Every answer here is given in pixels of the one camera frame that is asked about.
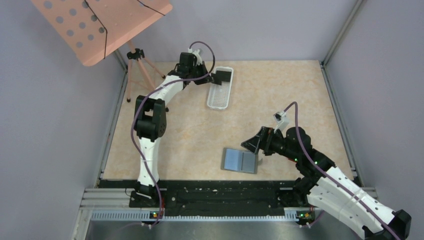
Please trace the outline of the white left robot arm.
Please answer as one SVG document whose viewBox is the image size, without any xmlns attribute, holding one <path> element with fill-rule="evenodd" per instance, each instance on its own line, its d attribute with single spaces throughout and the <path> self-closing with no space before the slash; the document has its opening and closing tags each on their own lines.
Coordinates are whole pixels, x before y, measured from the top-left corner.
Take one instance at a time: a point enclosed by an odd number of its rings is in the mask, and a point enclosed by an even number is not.
<svg viewBox="0 0 424 240">
<path fill-rule="evenodd" d="M 131 124 L 133 144 L 140 154 L 140 170 L 135 191 L 149 207 L 156 206 L 161 199 L 157 182 L 159 146 L 167 128 L 167 105 L 172 98 L 190 82 L 197 85 L 212 83 L 210 71 L 201 58 L 201 50 L 182 52 L 179 62 L 164 81 L 146 96 L 136 99 L 134 119 Z"/>
</svg>

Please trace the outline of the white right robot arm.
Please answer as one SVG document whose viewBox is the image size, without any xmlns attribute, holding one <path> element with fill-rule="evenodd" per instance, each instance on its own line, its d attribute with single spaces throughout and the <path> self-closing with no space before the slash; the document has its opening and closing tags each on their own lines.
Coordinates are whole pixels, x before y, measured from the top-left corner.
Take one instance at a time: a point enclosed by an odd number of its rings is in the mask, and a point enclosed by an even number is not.
<svg viewBox="0 0 424 240">
<path fill-rule="evenodd" d="M 283 135 L 279 129 L 263 126 L 241 146 L 254 154 L 263 151 L 266 156 L 279 154 L 294 161 L 303 176 L 293 186 L 294 202 L 322 209 L 361 239 L 405 240 L 410 235 L 411 215 L 371 197 L 330 158 L 312 147 L 304 129 L 291 127 Z"/>
</svg>

